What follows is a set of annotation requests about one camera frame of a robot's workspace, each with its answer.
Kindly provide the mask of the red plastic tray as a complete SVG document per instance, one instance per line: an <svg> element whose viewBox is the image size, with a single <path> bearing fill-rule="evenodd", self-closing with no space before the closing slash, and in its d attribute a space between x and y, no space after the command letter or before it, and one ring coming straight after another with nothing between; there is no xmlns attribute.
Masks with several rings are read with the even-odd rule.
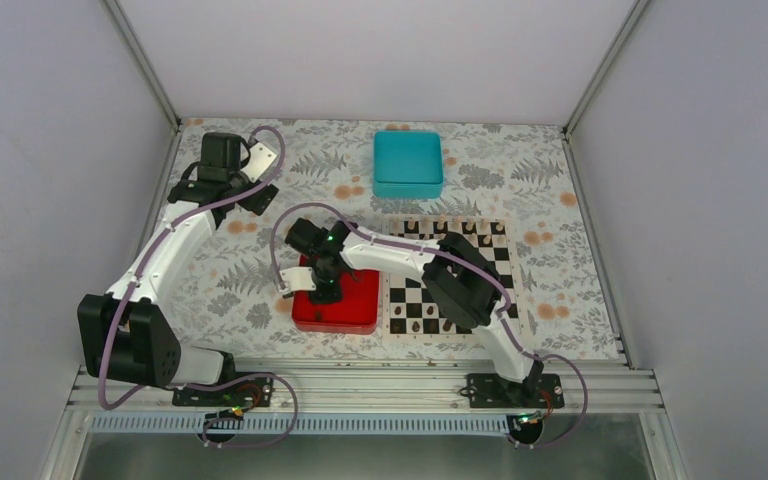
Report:
<svg viewBox="0 0 768 480"><path fill-rule="evenodd" d="M306 258L300 258L298 266L306 266ZM380 274L374 270L354 270L357 280L349 274L341 278L343 299L326 305L313 305L308 294L295 292L291 317L295 326L305 332L328 334L369 335L378 322ZM314 320L314 312L321 311L323 321Z"/></svg>

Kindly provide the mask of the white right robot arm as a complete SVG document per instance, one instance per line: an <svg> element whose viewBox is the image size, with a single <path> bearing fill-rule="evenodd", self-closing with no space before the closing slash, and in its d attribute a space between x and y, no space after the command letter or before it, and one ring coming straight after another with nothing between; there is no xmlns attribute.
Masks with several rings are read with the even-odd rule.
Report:
<svg viewBox="0 0 768 480"><path fill-rule="evenodd" d="M419 282L442 316L471 331L488 351L509 404L525 407L538 397L542 363L525 352L509 324L512 297L494 265L462 234L418 240L344 220L326 229L300 219L285 243L310 263L275 270L282 296L307 292L315 302L334 303L342 298L341 276L363 270Z"/></svg>

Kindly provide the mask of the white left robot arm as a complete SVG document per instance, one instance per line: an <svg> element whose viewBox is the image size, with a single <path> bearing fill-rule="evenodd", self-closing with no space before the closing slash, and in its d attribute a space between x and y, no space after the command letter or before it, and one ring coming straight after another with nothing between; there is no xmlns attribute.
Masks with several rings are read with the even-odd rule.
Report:
<svg viewBox="0 0 768 480"><path fill-rule="evenodd" d="M198 384L215 405L230 402L238 377L219 351L186 346L166 310L180 276L236 207L261 215L278 189L277 150L255 137L208 132L201 153L171 187L160 221L126 272L78 305L85 365L99 380L167 387Z"/></svg>

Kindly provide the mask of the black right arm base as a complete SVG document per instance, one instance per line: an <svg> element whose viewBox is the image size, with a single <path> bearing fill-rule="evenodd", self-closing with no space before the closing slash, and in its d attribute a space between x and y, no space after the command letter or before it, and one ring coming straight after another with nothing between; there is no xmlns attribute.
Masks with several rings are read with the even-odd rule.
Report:
<svg viewBox="0 0 768 480"><path fill-rule="evenodd" d="M520 445L535 445L543 434L546 419L565 406L560 377L544 373L541 367L523 383L505 380L497 374L468 374L466 385L458 394L468 400L472 409L514 409L513 414L506 415L507 434L514 444Z"/></svg>

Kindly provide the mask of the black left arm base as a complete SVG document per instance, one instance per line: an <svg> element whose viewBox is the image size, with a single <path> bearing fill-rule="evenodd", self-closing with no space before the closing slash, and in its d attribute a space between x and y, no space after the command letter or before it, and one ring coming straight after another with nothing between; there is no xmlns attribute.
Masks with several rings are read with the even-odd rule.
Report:
<svg viewBox="0 0 768 480"><path fill-rule="evenodd" d="M219 385L233 382L253 373L237 371L234 356L230 353L222 353L222 355L223 367L217 382ZM216 391L184 387L174 390L172 405L176 407L219 407L219 411L205 415L203 425L207 425L213 419L229 420L232 424L241 423L245 414L250 410L256 407L270 406L273 390L274 379L270 377L257 377L245 382L237 382ZM197 436L209 442L222 444L234 439L236 434L200 432Z"/></svg>

